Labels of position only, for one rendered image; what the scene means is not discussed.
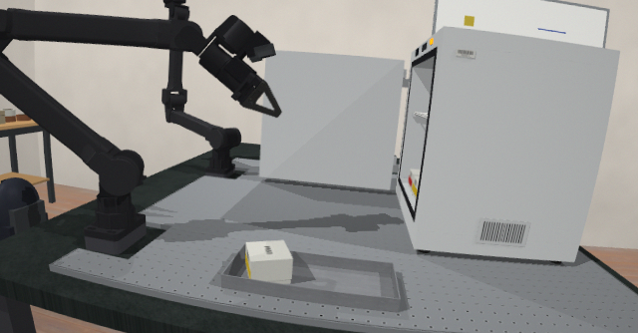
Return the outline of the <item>beige cardboard box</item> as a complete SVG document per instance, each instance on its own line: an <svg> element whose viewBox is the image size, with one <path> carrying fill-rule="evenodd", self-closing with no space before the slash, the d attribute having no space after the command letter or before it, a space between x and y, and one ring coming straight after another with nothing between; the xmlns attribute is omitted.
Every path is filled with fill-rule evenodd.
<svg viewBox="0 0 638 333"><path fill-rule="evenodd" d="M414 197L414 199L416 200L417 198L417 191L418 191L418 184L419 184L419 176L415 176L414 175L414 180L413 180L413 187L412 187L412 195Z"/></svg>

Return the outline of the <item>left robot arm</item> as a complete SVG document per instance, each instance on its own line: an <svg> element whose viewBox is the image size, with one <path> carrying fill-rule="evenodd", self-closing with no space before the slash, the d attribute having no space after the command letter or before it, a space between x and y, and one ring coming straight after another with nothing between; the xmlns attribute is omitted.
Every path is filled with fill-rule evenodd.
<svg viewBox="0 0 638 333"><path fill-rule="evenodd" d="M180 5L186 3L186 0L162 1L165 8L169 6L169 20L188 21L189 6ZM180 125L205 137L205 140L212 147L212 157L209 158L209 166L205 168L205 172L227 174L235 169L235 164L232 163L230 157L230 150L240 145L241 133L237 128L221 129L220 126L215 126L184 112L187 90L182 87L182 61L183 52L169 50L167 89L161 89L161 101L164 104L166 122ZM171 92L178 92L178 94Z"/></svg>

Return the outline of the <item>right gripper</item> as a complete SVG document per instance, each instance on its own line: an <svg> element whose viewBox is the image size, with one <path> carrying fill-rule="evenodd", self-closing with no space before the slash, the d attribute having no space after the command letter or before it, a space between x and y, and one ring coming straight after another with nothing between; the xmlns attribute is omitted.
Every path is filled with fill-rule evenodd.
<svg viewBox="0 0 638 333"><path fill-rule="evenodd" d="M229 63L230 60L228 60L222 66L222 68L220 69L221 71L217 75L216 79L219 82L221 82L226 88L228 88L233 93L231 98L234 101L237 100L239 102L239 104L243 108L250 109L250 110L253 110L253 111L256 111L256 112L259 112L259 113L263 113L263 114L278 118L280 116L280 114L282 113L282 111L281 111L277 101L275 100L275 98L274 98L274 96L273 96L273 94L272 94L267 82L264 81L262 78L260 78L257 74L250 73L245 78L245 80L240 84L236 79L234 79L230 74L228 74L224 70L225 66ZM261 93L262 94L265 93L266 97L268 98L269 102L271 103L271 105L272 105L272 107L274 109L274 112L272 112L273 110L271 110L271 109L268 109L268 108L265 108L265 107L262 107L262 106L256 104L256 101L262 95ZM263 109L263 108L265 108L265 109Z"/></svg>

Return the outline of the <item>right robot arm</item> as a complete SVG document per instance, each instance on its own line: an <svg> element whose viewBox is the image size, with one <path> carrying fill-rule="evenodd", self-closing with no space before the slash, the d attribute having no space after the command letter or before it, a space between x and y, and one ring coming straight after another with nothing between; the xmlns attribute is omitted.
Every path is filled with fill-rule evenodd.
<svg viewBox="0 0 638 333"><path fill-rule="evenodd" d="M170 48L197 57L210 43L198 64L215 78L232 58L220 44L236 55L224 70L240 84L250 73L257 74L242 62L246 55L252 63L276 55L273 43L235 15L206 39L198 24L186 20L0 9L0 94L99 175L96 221L84 227L84 234L108 241L119 241L146 222L131 197L147 178L144 161L138 153L121 151L101 137L10 62L2 52L13 39Z"/></svg>

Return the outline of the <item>white cardboard cryo box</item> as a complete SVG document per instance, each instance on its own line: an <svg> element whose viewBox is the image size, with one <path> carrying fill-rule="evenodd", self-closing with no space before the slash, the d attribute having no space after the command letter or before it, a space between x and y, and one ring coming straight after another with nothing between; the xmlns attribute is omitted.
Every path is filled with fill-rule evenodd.
<svg viewBox="0 0 638 333"><path fill-rule="evenodd" d="M412 169L410 168L410 175L409 175L409 188L412 191L412 184L413 184L413 178L414 175L415 176L420 176L420 169Z"/></svg>

